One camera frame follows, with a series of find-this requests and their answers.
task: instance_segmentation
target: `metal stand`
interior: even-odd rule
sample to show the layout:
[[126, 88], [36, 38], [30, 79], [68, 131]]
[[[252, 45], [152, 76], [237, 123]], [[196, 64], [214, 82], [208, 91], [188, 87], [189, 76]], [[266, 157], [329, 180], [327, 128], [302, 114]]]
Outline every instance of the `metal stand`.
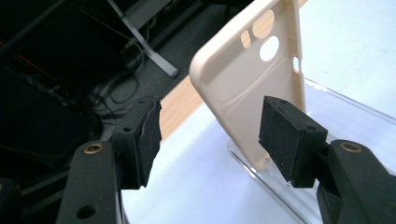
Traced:
[[123, 21], [126, 27], [128, 27], [128, 29], [131, 31], [134, 37], [136, 37], [137, 41], [144, 48], [146, 55], [153, 62], [155, 62], [169, 77], [175, 77], [178, 74], [178, 70], [149, 46], [145, 38], [139, 33], [139, 31], [136, 28], [134, 28], [134, 26], [129, 21], [128, 17], [121, 11], [119, 6], [117, 6], [117, 4], [113, 0], [107, 0], [107, 2], [117, 12], [120, 19]]

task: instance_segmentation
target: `wooden desk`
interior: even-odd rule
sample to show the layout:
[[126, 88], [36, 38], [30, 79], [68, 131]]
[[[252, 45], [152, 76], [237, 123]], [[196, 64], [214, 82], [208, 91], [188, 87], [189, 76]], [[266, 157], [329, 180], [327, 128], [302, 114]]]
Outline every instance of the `wooden desk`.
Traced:
[[[307, 0], [299, 0], [301, 8]], [[163, 139], [166, 139], [186, 118], [204, 101], [192, 86], [190, 77], [186, 76], [161, 101], [163, 110], [160, 115], [160, 126]]]

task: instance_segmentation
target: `screw hole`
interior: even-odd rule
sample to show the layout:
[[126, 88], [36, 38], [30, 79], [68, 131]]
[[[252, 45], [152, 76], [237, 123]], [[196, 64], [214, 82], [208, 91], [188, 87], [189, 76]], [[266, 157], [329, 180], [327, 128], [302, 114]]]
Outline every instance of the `screw hole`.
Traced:
[[350, 152], [361, 152], [361, 147], [352, 143], [341, 143], [340, 147]]
[[84, 148], [85, 154], [95, 154], [103, 150], [103, 146], [101, 144], [94, 144]]
[[93, 204], [88, 204], [81, 207], [77, 212], [77, 217], [79, 219], [86, 219], [92, 217], [96, 213], [96, 208]]

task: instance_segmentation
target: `black cable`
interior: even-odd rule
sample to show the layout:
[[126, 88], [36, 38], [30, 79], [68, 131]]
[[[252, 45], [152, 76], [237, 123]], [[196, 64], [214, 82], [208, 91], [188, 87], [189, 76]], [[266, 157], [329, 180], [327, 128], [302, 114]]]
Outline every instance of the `black cable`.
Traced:
[[[106, 24], [105, 22], [103, 22], [103, 21], [97, 19], [96, 17], [94, 17], [93, 15], [91, 15], [90, 13], [88, 13], [87, 11], [85, 11], [84, 9], [78, 7], [78, 10], [79, 10], [81, 13], [83, 13], [83, 14], [85, 14], [86, 16], [88, 16], [88, 17], [90, 17], [91, 19], [93, 19], [94, 21], [97, 21], [97, 22], [101, 23], [101, 24], [104, 25], [107, 29], [109, 29], [109, 30], [115, 32], [116, 34], [118, 34], [118, 35], [120, 35], [120, 36], [126, 38], [126, 39], [129, 40], [129, 41], [132, 40], [132, 38], [129, 37], [128, 35], [123, 34], [122, 32], [120, 32], [120, 31], [114, 29], [113, 27], [111, 27], [110, 25]], [[135, 71], [138, 71], [138, 70], [140, 69], [140, 67], [141, 67], [141, 66], [143, 65], [143, 63], [144, 63], [145, 53], [143, 52], [142, 48], [140, 48], [140, 46], [139, 46], [136, 42], [134, 42], [134, 45], [139, 49], [140, 55], [141, 55], [140, 64], [139, 64], [139, 66], [138, 66], [138, 67], [136, 68], [136, 70], [135, 70]]]
[[125, 116], [126, 113], [122, 113], [122, 114], [114, 114], [113, 115], [102, 115], [101, 119], [122, 119]]
[[149, 42], [149, 26], [146, 30], [146, 41]]
[[113, 110], [111, 110], [111, 108], [106, 104], [106, 102], [105, 102], [105, 100], [102, 98], [102, 96], [97, 95], [97, 94], [94, 93], [94, 92], [90, 92], [90, 95], [93, 96], [93, 98], [95, 98], [96, 100], [98, 100], [102, 105], [105, 106], [105, 108], [108, 109], [108, 111], [109, 111], [110, 114], [111, 114], [111, 117], [114, 119], [114, 122], [117, 123], [117, 119], [116, 119], [116, 116], [114, 115]]
[[135, 85], [134, 85], [134, 90], [128, 95], [128, 97], [126, 97], [124, 100], [122, 101], [118, 101], [116, 99], [113, 98], [113, 96], [111, 95], [111, 93], [114, 91], [115, 87], [114, 85], [112, 87], [110, 87], [109, 90], [109, 94], [108, 97], [110, 98], [110, 100], [117, 105], [123, 105], [125, 103], [127, 103], [129, 100], [132, 99], [132, 97], [134, 96], [134, 94], [137, 92], [137, 88], [139, 86], [139, 82], [137, 81], [137, 78], [135, 76], [132, 76], [132, 78], [134, 79]]
[[116, 125], [116, 123], [105, 122], [105, 121], [102, 121], [102, 124], [106, 124], [106, 125]]

